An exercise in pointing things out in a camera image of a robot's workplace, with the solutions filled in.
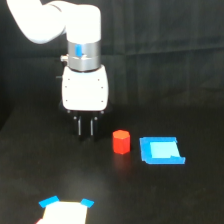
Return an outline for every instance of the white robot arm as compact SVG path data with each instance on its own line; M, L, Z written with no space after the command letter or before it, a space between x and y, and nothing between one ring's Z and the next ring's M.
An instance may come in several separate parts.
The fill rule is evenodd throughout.
M36 44L47 43L65 30L63 15L56 7L43 6L40 0L7 0L7 3L20 30Z
M92 5L40 0L7 0L23 34L36 44L65 34L68 54L62 81L62 102L68 111L102 112L108 103L109 86L101 65L101 13Z

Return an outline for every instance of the red cube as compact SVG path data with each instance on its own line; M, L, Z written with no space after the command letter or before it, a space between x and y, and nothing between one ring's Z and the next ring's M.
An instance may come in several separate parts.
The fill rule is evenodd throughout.
M113 150L119 154L130 152L129 132L118 130L113 133Z

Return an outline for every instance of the blue tape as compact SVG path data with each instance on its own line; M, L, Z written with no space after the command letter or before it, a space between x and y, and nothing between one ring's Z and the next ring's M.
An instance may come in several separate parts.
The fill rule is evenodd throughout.
M54 197L48 198L46 200L40 201L39 202L39 205L42 208L45 208L47 205L50 205L50 204L52 204L54 202L57 202L57 201L59 201L58 197L57 196L54 196Z
M141 138L144 142L176 142L177 139L175 137L144 137Z
M81 204L90 208L93 206L94 201L90 201L90 200L84 198L84 199L82 199Z
M80 44L75 45L75 54L78 57L82 57L82 45Z
M186 158L179 156L176 143L177 139L175 137L140 138L142 161L147 164L185 164Z

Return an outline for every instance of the red block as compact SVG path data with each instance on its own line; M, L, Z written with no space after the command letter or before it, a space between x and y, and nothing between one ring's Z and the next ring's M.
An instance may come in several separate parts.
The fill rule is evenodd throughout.
M130 152L129 132L119 130L113 133L113 150L115 153L119 154Z

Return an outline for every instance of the black table surface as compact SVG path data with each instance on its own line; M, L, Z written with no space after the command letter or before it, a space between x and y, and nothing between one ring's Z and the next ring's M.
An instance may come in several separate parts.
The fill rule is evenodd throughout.
M101 138L79 141L54 106L15 107L0 131L0 223L30 224L38 202L95 202L86 224L224 222L224 111L116 108ZM131 152L112 151L112 132L131 134ZM139 138L176 137L185 165L141 161Z

